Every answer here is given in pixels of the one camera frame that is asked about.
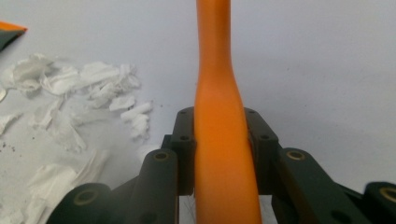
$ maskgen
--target white crumbled material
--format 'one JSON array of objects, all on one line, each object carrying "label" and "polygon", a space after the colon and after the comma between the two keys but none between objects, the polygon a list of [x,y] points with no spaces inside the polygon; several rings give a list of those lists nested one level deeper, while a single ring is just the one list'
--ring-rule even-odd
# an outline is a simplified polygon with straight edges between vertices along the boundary
[{"label": "white crumbled material", "polygon": [[66,150],[81,152],[87,148],[84,140],[79,136],[75,128],[70,124],[70,120],[60,111],[52,118],[48,133],[62,145]]},{"label": "white crumbled material", "polygon": [[139,114],[145,114],[152,110],[152,102],[147,102],[142,105],[138,105],[128,111],[123,112],[120,116],[125,122],[133,121]]},{"label": "white crumbled material", "polygon": [[72,66],[61,68],[51,77],[43,74],[40,78],[40,84],[44,90],[54,95],[67,94],[82,85],[77,68]]},{"label": "white crumbled material", "polygon": [[7,91],[0,87],[0,102],[2,102],[4,98],[6,98],[6,95],[7,95]]},{"label": "white crumbled material", "polygon": [[125,95],[114,98],[111,101],[110,106],[108,109],[110,111],[120,110],[120,109],[127,109],[134,105],[134,96],[133,95]]},{"label": "white crumbled material", "polygon": [[41,128],[47,130],[50,122],[58,113],[63,102],[64,98],[58,98],[49,104],[40,106],[30,118],[28,122],[29,126],[34,129]]},{"label": "white crumbled material", "polygon": [[2,86],[5,89],[17,89],[29,96],[40,89],[39,78],[51,70],[52,63],[53,60],[43,54],[32,54],[3,72],[0,78]]},{"label": "white crumbled material", "polygon": [[136,139],[138,137],[148,138],[149,130],[149,116],[145,114],[138,114],[131,122],[131,137]]},{"label": "white crumbled material", "polygon": [[131,110],[123,112],[120,116],[124,122],[131,123],[131,138],[148,138],[149,116],[146,115],[152,110],[152,102],[147,102]]},{"label": "white crumbled material", "polygon": [[43,219],[44,213],[50,214],[73,188],[97,181],[107,159],[107,151],[94,150],[79,172],[72,167],[57,163],[40,167],[28,183],[31,201],[26,210],[28,216],[26,224],[36,224],[35,221]]},{"label": "white crumbled material", "polygon": [[[55,101],[38,107],[28,124],[34,129],[48,132],[66,150],[80,152],[87,146],[75,127],[108,119],[112,113],[121,113],[120,118],[127,123],[134,140],[149,136],[148,112],[152,110],[153,103],[135,106],[134,90],[141,86],[135,74],[136,67],[127,63],[116,66],[96,62],[85,64],[79,69],[59,65],[42,54],[33,54],[28,59],[12,64],[0,74],[0,84],[3,87],[0,88],[0,102],[10,89],[16,89],[26,96],[33,96],[32,93],[43,89],[58,96]],[[66,115],[61,111],[62,104],[76,93],[83,95],[82,105],[87,110]],[[19,115],[0,117],[0,135]],[[139,153],[144,158],[152,149],[157,148],[159,146],[142,147]],[[95,150],[79,172],[60,164],[41,167],[28,185],[32,200],[24,213],[24,223],[45,223],[67,192],[81,184],[97,181],[107,158],[107,152]],[[6,219],[0,218],[0,224],[23,222],[23,216],[18,213]]]},{"label": "white crumbled material", "polygon": [[119,68],[102,62],[88,63],[83,66],[80,72],[81,80],[86,85],[91,85],[111,77],[116,77],[119,74]]},{"label": "white crumbled material", "polygon": [[0,135],[2,135],[5,131],[9,123],[13,120],[18,119],[22,113],[15,113],[7,116],[0,116]]},{"label": "white crumbled material", "polygon": [[29,202],[27,208],[25,209],[26,221],[25,224],[37,224],[40,218],[43,216],[44,211],[47,208],[46,200],[34,196]]},{"label": "white crumbled material", "polygon": [[85,164],[81,171],[78,172],[76,178],[72,182],[72,185],[76,187],[81,184],[97,181],[99,175],[102,173],[108,157],[108,151],[95,150],[92,153],[90,160]]},{"label": "white crumbled material", "polygon": [[106,109],[94,109],[88,110],[80,114],[75,114],[71,116],[71,124],[75,127],[92,123],[98,120],[108,119],[109,112]]},{"label": "white crumbled material", "polygon": [[45,165],[35,172],[28,188],[31,195],[45,200],[49,207],[55,207],[73,188],[76,175],[76,171],[69,166],[56,163]]},{"label": "white crumbled material", "polygon": [[23,224],[24,216],[21,210],[18,210],[7,217],[0,218],[0,224]]}]

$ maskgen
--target gray surface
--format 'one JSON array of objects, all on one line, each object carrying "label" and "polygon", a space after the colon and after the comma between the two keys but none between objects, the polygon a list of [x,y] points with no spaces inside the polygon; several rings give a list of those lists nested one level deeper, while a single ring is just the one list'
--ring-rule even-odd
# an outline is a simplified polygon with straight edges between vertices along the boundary
[{"label": "gray surface", "polygon": [[[194,1],[13,0],[0,8],[1,20],[29,28],[0,54],[0,70],[34,52],[77,64],[135,63],[144,85],[138,99],[155,103],[150,143],[161,143],[177,111],[193,105]],[[307,150],[335,181],[357,191],[369,181],[396,183],[394,1],[233,1],[232,21],[233,67],[245,106],[262,114],[282,146]],[[32,104],[14,91],[0,104],[0,114]],[[129,146],[121,124],[112,125],[114,143],[105,146]],[[0,154],[8,171],[2,193],[22,191],[9,186],[18,182],[12,172],[27,177],[48,153],[26,149],[24,134],[30,133],[24,128],[16,123],[7,141],[29,159]],[[110,185],[139,167],[132,150],[114,152],[129,153],[131,162],[115,157],[108,164],[103,180]],[[47,159],[59,160],[58,154],[52,151]],[[115,178],[112,172],[120,170],[125,173]]]}]

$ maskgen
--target orange object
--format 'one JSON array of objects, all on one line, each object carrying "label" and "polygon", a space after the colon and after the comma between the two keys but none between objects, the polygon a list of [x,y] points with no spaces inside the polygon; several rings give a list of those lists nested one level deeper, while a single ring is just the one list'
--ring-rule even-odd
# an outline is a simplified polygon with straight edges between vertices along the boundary
[{"label": "orange object", "polygon": [[11,24],[11,23],[8,23],[8,22],[0,21],[0,30],[4,30],[4,31],[19,31],[19,30],[27,31],[27,28],[23,27],[23,26]]},{"label": "orange object", "polygon": [[194,107],[197,223],[262,223],[242,100],[233,76],[230,1],[197,0]]}]

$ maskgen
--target orange handle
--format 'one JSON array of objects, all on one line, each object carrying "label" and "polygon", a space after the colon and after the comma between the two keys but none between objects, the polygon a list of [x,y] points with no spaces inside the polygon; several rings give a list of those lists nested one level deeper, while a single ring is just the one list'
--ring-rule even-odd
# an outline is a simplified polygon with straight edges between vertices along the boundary
[{"label": "orange handle", "polygon": [[261,223],[248,127],[233,76],[230,1],[197,0],[200,71],[194,107],[198,223]]}]

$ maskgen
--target white debris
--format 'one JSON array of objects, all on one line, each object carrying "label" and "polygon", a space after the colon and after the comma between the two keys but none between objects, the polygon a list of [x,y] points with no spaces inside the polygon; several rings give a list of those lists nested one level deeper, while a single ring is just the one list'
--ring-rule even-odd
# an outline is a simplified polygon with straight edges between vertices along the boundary
[{"label": "white debris", "polygon": [[28,59],[17,62],[13,78],[14,83],[24,80],[38,80],[38,78],[50,70],[49,65],[53,60],[47,58],[43,54],[30,55]]},{"label": "white debris", "polygon": [[140,81],[136,77],[136,67],[128,63],[120,65],[120,81],[121,84],[128,88],[139,88]]},{"label": "white debris", "polygon": [[119,68],[102,62],[86,64],[80,72],[81,79],[85,85],[91,85],[111,77],[116,77],[119,74]]},{"label": "white debris", "polygon": [[102,88],[95,88],[91,92],[92,102],[89,104],[91,108],[100,108],[107,104],[111,99],[115,98],[121,90],[112,82],[108,82]]},{"label": "white debris", "polygon": [[21,115],[22,113],[15,113],[7,116],[0,116],[0,135],[4,133],[10,122],[18,119]]},{"label": "white debris", "polygon": [[40,106],[29,120],[29,126],[34,129],[47,129],[63,102],[64,98],[58,98],[52,103]]},{"label": "white debris", "polygon": [[32,199],[26,210],[26,224],[36,224],[44,212],[50,214],[71,189],[97,181],[107,159],[107,151],[94,150],[79,172],[56,163],[40,167],[28,183]]},{"label": "white debris", "polygon": [[131,122],[131,137],[148,138],[149,116],[145,115],[152,110],[152,102],[139,105],[131,110],[123,112],[120,116],[124,122]]},{"label": "white debris", "polygon": [[25,224],[37,224],[46,210],[46,207],[46,200],[37,196],[32,197],[25,210],[25,214],[27,216]]},{"label": "white debris", "polygon": [[24,216],[21,210],[12,213],[8,217],[0,218],[0,224],[23,224]]},{"label": "white debris", "polygon": [[6,70],[3,71],[3,73],[0,75],[0,82],[3,88],[6,90],[9,89],[15,89],[15,84],[14,84],[14,69],[15,69],[15,64],[11,65],[10,67],[6,68]]},{"label": "white debris", "polygon": [[106,109],[88,110],[84,113],[72,115],[71,123],[73,126],[81,126],[86,123],[91,123],[97,120],[104,120],[109,118],[109,112]]},{"label": "white debris", "polygon": [[60,111],[52,118],[52,123],[48,127],[48,133],[56,142],[64,146],[66,150],[80,152],[87,147],[74,127],[70,124],[70,120]]},{"label": "white debris", "polygon": [[131,137],[136,139],[138,137],[147,138],[149,130],[149,116],[145,114],[138,114],[132,120]]},{"label": "white debris", "polygon": [[84,85],[78,70],[72,66],[61,68],[57,74],[51,77],[41,76],[40,83],[43,89],[54,95],[66,94]]},{"label": "white debris", "polygon": [[139,105],[131,110],[128,110],[126,112],[123,112],[121,114],[121,119],[125,122],[127,121],[133,121],[133,119],[139,115],[139,114],[144,114],[148,113],[149,111],[152,110],[152,102],[147,102],[142,105]]},{"label": "white debris", "polygon": [[6,89],[18,89],[29,95],[40,89],[38,79],[48,73],[53,60],[42,54],[33,54],[6,69],[0,80]]},{"label": "white debris", "polygon": [[97,181],[99,175],[102,173],[108,157],[108,151],[95,150],[92,153],[90,160],[85,164],[81,171],[78,172],[76,178],[72,182],[72,185],[76,187],[81,184]]},{"label": "white debris", "polygon": [[0,102],[2,102],[4,98],[6,98],[6,95],[7,91],[0,87]]},{"label": "white debris", "polygon": [[55,207],[64,195],[74,186],[76,171],[60,164],[50,164],[40,167],[28,183],[30,193],[34,197],[46,200],[49,207]]},{"label": "white debris", "polygon": [[108,107],[110,111],[115,111],[119,109],[127,109],[134,105],[134,96],[126,95],[114,98]]}]

